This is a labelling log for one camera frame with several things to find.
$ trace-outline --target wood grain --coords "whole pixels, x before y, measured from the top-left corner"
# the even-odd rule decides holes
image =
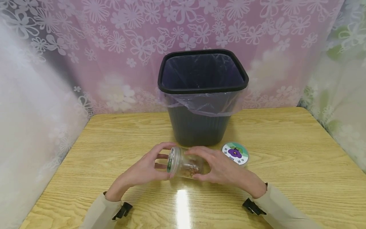
[[[167,113],[95,115],[21,228],[77,228],[94,199],[162,141],[174,141]],[[324,228],[366,228],[366,176],[307,110],[243,110],[212,148],[228,141],[244,144],[248,168]],[[247,197],[183,178],[133,187],[122,200],[134,208],[117,228],[271,228],[241,207]]]

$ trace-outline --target black trash can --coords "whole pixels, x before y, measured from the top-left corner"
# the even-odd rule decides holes
[[[224,49],[167,54],[160,67],[158,88],[168,107],[180,145],[215,145],[248,75],[234,53]]]

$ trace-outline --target person's right hand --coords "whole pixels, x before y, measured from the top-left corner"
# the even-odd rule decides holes
[[[236,186],[248,192],[255,199],[267,191],[267,185],[255,173],[233,162],[219,150],[195,146],[190,148],[186,154],[202,157],[211,167],[208,174],[195,174],[193,179]]]

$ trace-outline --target sleeve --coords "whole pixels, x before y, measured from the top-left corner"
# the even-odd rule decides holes
[[[263,218],[274,229],[320,229],[307,215],[297,209],[276,187],[268,184],[267,192],[253,202],[263,210]]]
[[[117,214],[122,201],[111,202],[100,194],[92,203],[79,229],[113,229],[117,223],[112,218]]]

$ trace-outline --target jar lid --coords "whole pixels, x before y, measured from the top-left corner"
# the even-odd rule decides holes
[[[222,152],[239,165],[245,165],[249,160],[247,149],[236,142],[226,143],[222,148]]]
[[[168,156],[168,165],[167,165],[167,172],[168,173],[175,173],[177,169],[178,164],[178,158],[180,155],[180,148],[179,147],[173,147],[170,150],[169,156]]]

